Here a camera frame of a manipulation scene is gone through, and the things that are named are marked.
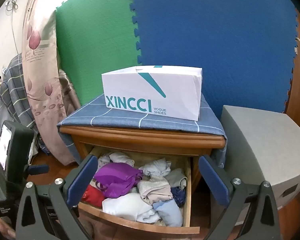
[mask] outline purple bra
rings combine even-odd
[[[96,186],[107,198],[118,198],[127,194],[142,179],[142,170],[126,163],[108,163],[93,176]]]

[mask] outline hand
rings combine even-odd
[[[16,233],[2,218],[0,218],[0,232],[8,239],[16,239]]]

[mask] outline green foam mat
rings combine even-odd
[[[138,65],[130,0],[68,0],[56,10],[61,68],[81,104],[103,93],[101,74]]]

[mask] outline white box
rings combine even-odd
[[[202,69],[135,66],[102,74],[109,108],[197,121]]]
[[[244,183],[270,182],[277,208],[300,191],[300,127],[286,114],[223,106],[221,124],[228,138],[225,171]],[[211,225],[224,207],[211,198]],[[242,224],[248,204],[237,224]]]

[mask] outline silver bolt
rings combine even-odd
[[[30,182],[27,182],[27,184],[26,184],[26,187],[27,188],[31,188],[33,186],[33,183],[30,181]]]
[[[270,187],[270,185],[271,185],[271,184],[270,184],[268,181],[264,181],[264,182],[263,182],[263,186],[264,186],[264,187]]]
[[[241,180],[239,178],[234,178],[232,181],[236,185],[240,185],[241,184]]]
[[[62,178],[57,178],[57,179],[55,179],[54,182],[55,182],[55,184],[60,185],[63,182],[63,179]]]

